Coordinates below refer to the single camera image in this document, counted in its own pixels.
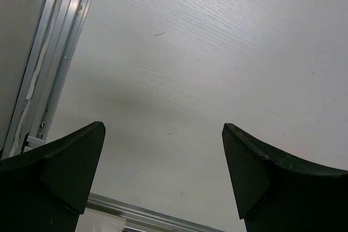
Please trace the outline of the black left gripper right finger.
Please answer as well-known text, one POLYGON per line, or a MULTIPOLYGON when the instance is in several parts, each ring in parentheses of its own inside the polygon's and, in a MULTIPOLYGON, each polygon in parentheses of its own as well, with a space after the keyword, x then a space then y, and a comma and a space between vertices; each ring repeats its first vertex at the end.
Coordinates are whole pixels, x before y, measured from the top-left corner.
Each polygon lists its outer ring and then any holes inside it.
POLYGON ((226 123, 222 131, 247 231, 347 231, 347 172, 316 164, 226 123))

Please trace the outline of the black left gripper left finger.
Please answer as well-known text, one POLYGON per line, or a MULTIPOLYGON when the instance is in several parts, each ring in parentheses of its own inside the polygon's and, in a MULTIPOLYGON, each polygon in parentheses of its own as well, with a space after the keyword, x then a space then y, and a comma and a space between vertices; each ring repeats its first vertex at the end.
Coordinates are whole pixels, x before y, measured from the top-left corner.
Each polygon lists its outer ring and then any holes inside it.
POLYGON ((105 138, 93 122, 1 160, 1 231, 74 231, 85 211, 105 138))

